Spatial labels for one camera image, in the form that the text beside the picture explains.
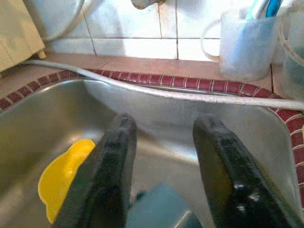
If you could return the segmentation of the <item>stainless steel sink basin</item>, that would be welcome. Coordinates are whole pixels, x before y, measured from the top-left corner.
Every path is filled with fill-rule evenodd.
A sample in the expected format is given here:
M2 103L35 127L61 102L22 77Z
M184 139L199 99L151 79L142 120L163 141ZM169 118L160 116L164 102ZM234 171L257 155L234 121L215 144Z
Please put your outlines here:
M0 113L0 228L50 228L38 196L48 164L81 139L98 142L118 114L137 124L131 196L168 183L213 227L192 138L194 121L220 119L304 220L289 130L264 107L147 95L86 79L39 89Z

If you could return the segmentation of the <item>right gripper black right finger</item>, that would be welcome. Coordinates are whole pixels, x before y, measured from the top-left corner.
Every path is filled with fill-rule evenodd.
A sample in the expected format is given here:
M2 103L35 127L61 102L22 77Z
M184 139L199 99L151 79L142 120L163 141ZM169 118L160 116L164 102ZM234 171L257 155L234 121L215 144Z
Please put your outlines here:
M216 228L297 228L297 214L234 132L201 116L192 136Z

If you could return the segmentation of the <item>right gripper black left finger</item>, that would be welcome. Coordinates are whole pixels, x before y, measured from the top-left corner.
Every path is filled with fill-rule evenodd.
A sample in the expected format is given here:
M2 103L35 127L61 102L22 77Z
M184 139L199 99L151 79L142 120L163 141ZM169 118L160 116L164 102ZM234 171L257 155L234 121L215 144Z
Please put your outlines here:
M77 169L53 228L124 228L136 146L136 121L117 115Z

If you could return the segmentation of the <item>clear plastic toothbrush cup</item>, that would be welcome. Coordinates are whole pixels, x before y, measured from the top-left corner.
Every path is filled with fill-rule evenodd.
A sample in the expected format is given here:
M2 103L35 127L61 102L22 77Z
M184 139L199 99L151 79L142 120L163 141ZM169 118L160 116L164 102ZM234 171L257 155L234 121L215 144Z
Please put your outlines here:
M265 77L269 71L278 37L278 16L246 19L248 8L229 10L221 18L209 23L202 32L220 24L219 54L212 55L201 44L204 55L218 62L219 73L229 80L253 81Z

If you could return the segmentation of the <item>clear round plastic container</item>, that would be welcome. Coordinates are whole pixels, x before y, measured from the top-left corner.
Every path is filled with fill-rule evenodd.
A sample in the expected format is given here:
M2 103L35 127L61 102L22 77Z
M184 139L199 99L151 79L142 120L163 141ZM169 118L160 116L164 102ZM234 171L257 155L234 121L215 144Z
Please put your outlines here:
M285 51L280 84L290 98L304 101L304 0L295 0L285 19L289 21L288 37L284 35L284 23L279 27Z

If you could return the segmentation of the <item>teal mug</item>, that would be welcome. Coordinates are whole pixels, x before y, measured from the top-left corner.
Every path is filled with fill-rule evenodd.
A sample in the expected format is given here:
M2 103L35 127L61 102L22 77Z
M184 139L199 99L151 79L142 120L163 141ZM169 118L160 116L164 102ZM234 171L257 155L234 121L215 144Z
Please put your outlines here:
M137 194L124 228L203 228L188 203L170 185L161 183Z

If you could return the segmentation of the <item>beige water ionizer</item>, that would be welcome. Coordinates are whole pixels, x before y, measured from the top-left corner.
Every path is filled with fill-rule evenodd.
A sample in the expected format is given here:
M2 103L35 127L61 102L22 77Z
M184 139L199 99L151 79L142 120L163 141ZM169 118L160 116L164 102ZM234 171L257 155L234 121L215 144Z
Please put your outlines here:
M34 54L45 59L44 49L23 0L0 0L0 74Z

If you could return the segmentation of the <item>chrome wall tap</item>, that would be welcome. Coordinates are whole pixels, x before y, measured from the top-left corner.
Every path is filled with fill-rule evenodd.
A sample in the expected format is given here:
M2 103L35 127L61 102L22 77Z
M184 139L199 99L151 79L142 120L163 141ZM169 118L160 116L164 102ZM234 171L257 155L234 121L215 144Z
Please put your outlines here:
M162 5L166 0L131 0L133 6L139 10L143 10L155 3Z

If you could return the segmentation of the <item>yellow plastic bowl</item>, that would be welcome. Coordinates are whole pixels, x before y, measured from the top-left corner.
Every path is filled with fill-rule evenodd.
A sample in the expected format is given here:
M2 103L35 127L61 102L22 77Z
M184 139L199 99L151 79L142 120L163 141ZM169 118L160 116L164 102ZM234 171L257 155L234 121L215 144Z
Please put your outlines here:
M81 139L56 157L42 172L38 181L38 195L46 206L50 224L54 223L79 166L94 148L94 141Z

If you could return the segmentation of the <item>blue toothbrush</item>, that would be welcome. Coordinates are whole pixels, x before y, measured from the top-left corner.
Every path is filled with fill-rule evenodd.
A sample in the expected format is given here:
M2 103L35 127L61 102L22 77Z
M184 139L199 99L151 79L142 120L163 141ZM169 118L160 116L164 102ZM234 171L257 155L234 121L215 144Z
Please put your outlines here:
M269 0L266 9L266 18L274 17L277 15L282 4L282 0Z

